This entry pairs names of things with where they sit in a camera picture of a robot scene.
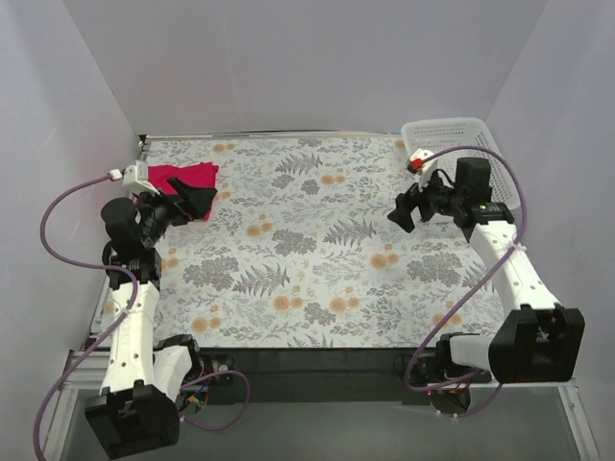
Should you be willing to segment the magenta t shirt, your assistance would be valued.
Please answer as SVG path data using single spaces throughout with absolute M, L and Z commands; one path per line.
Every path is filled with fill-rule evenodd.
M 167 196 L 178 196 L 178 192 L 168 183 L 169 178 L 177 178 L 193 188 L 214 188 L 219 166 L 212 162 L 200 162 L 185 167 L 158 165 L 148 167 L 149 182 Z

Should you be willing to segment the white plastic basket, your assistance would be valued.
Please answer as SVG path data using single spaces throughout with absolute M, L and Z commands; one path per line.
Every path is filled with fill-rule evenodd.
M 401 128 L 401 135 L 406 145 L 408 159 L 412 159 L 418 150 L 421 153 L 426 151 L 425 156 L 427 156 L 428 153 L 436 154 L 458 146 L 481 147 L 503 156 L 487 125 L 475 117 L 449 117 L 407 122 Z M 520 207 L 517 190 L 506 169 L 498 160 L 482 151 L 468 149 L 455 151 L 428 162 L 426 167 L 431 171 L 432 166 L 435 165 L 453 179 L 456 161 L 464 157 L 488 159 L 491 164 L 492 200 L 505 203 L 511 210 Z

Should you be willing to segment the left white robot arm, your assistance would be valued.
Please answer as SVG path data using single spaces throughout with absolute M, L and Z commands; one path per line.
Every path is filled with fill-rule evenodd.
M 101 218 L 110 239 L 113 317 L 109 365 L 99 396 L 86 404 L 86 419 L 111 460 L 175 445 L 180 417 L 176 398 L 183 383 L 205 370 L 196 340 L 180 334 L 159 343 L 153 323 L 160 300 L 161 257 L 155 246 L 170 227 L 205 218 L 217 193 L 170 178 L 173 194 L 145 190 L 136 198 L 106 203 Z

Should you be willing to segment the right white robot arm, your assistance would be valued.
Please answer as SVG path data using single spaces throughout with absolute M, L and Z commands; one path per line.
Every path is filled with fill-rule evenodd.
M 480 257 L 504 311 L 492 335 L 446 333 L 432 355 L 436 373 L 453 384 L 473 373 L 489 373 L 502 384 L 566 382 L 573 376 L 585 328 L 576 308 L 564 306 L 531 264 L 509 208 L 492 199 L 491 164 L 486 157 L 456 161 L 450 179 L 437 167 L 437 155 L 418 149 L 409 158 L 416 175 L 410 189 L 397 196 L 388 215 L 406 232 L 415 228 L 411 213 L 422 221 L 440 214 L 452 218 Z

